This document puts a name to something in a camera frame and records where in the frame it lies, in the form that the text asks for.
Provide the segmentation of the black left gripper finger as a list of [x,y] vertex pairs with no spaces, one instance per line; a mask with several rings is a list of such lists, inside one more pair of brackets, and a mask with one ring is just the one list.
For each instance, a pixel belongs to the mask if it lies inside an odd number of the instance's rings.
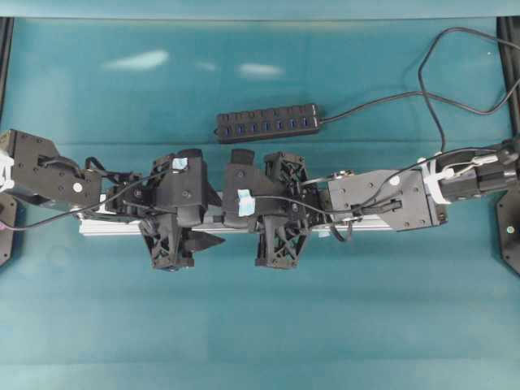
[[222,237],[211,235],[207,232],[189,231],[187,238],[187,250],[198,252],[221,245],[225,240]]

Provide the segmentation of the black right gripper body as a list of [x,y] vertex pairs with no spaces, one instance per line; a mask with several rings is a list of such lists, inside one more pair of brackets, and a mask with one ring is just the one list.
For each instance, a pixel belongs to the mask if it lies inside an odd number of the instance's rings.
[[271,193],[255,193],[259,233],[255,265],[290,270],[310,238],[311,229],[325,223],[318,186],[309,180],[305,159],[287,152],[264,158],[265,175],[274,183]]

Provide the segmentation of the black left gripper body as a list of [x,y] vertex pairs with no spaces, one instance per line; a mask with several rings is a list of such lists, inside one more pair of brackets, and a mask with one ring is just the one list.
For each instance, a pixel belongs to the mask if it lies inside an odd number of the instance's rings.
[[[166,174],[166,164],[156,172],[159,176]],[[176,159],[171,171],[182,172],[187,167],[187,159]],[[154,195],[157,178],[151,184],[153,213],[139,223],[141,235],[149,250],[152,267],[162,271],[178,271],[194,265],[193,254],[187,250],[188,232],[194,227],[181,227],[175,211],[160,210],[155,207]]]

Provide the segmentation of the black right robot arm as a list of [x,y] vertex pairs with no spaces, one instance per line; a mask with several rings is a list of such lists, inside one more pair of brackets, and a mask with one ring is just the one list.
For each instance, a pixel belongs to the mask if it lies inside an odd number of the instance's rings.
[[501,193],[495,206],[500,256],[519,270],[517,136],[420,158],[400,170],[343,175],[330,180],[325,193],[326,206],[312,207],[301,197],[287,201],[348,224],[375,215],[396,232],[440,226],[448,220],[448,205]]

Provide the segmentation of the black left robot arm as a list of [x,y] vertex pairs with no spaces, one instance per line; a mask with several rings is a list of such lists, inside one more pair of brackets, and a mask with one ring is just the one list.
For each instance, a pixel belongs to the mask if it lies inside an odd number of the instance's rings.
[[152,267],[193,267],[194,253],[223,243],[199,231],[209,206],[221,206],[199,149],[154,161],[151,172],[107,170],[95,157],[83,166],[48,139],[11,129],[1,135],[1,262],[11,258],[17,203],[58,210],[46,221],[136,222]]

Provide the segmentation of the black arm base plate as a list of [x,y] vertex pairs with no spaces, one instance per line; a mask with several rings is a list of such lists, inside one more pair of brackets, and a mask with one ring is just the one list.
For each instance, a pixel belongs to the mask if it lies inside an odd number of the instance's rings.
[[[8,194],[1,194],[1,221],[15,225],[18,210],[17,201]],[[14,232],[1,225],[0,231],[0,266],[4,266],[11,259],[13,250]]]

